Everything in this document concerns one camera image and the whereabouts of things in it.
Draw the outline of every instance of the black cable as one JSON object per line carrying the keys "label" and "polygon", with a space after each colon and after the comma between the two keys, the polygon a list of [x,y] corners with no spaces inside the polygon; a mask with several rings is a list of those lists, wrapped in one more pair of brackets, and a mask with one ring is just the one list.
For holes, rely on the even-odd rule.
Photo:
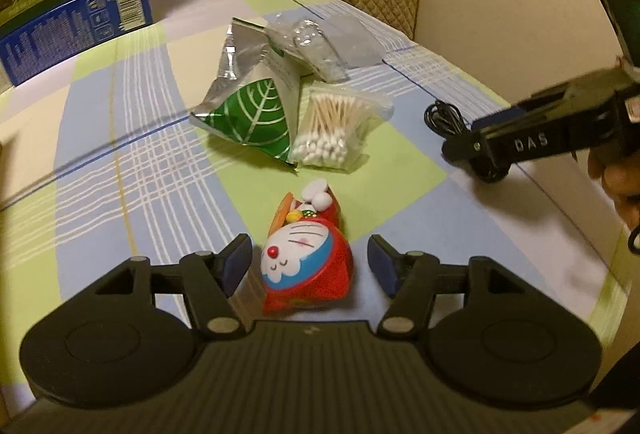
{"label": "black cable", "polygon": [[[640,203],[640,195],[631,196],[629,199],[636,204]],[[635,255],[640,255],[640,248],[636,247],[636,239],[638,239],[638,236],[640,236],[640,225],[631,231],[631,234],[629,234],[629,241],[626,244],[629,248],[629,252]]]}
{"label": "black cable", "polygon": [[[453,104],[436,100],[424,112],[424,123],[427,127],[441,136],[451,138],[456,135],[469,133],[460,110]],[[469,160],[469,165],[475,175],[485,183],[497,183],[504,180],[509,173],[509,168],[496,167],[491,158],[477,156]]]}
{"label": "black cable", "polygon": [[468,131],[460,110],[453,104],[436,100],[424,112],[424,123],[442,138],[462,135]]}

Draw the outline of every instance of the barcode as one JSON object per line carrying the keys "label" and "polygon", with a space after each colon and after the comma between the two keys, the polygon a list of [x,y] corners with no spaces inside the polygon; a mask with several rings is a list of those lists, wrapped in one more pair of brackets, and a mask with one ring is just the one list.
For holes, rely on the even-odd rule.
{"label": "barcode", "polygon": [[125,32],[146,24],[142,0],[116,0],[120,14],[120,28]]}

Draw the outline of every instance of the tablecloth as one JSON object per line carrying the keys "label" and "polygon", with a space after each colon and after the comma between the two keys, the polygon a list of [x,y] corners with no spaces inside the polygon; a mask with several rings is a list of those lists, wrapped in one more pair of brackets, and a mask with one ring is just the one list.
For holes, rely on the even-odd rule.
{"label": "tablecloth", "polygon": [[[353,289],[329,309],[292,318],[377,324],[388,302],[366,262],[376,233],[443,263],[493,257],[601,336],[619,319],[611,303],[624,299],[607,265],[624,250],[620,223],[570,158],[515,166],[495,186],[443,161],[442,139],[423,122],[428,104],[452,101],[470,121],[505,102],[442,57],[338,0],[154,0],[154,10],[158,24],[0,97],[0,384],[10,413],[33,400],[17,356],[33,323],[131,255],[176,263],[220,251],[239,233],[260,245],[280,198],[318,176],[186,121],[216,75],[232,17],[264,24],[280,12],[292,20],[351,14],[386,49],[384,64],[350,76],[354,88],[390,97],[394,116],[368,138],[362,167],[326,175],[354,253]],[[254,263],[231,300],[249,324],[263,298]],[[180,296],[158,305],[187,320]]]}

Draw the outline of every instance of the doraemon toy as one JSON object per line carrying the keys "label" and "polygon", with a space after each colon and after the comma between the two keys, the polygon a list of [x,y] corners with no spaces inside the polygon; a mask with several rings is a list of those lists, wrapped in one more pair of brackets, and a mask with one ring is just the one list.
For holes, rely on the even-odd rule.
{"label": "doraemon toy", "polygon": [[288,194],[262,251],[260,271],[267,290],[264,313],[313,307],[344,297],[353,257],[339,230],[340,207],[325,180]]}

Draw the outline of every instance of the blue box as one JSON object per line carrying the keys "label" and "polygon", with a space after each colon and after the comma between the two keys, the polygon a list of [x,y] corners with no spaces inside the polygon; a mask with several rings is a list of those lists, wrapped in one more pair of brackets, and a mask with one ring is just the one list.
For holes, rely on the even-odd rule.
{"label": "blue box", "polygon": [[0,39],[14,86],[84,50],[152,24],[148,0],[73,0]]}

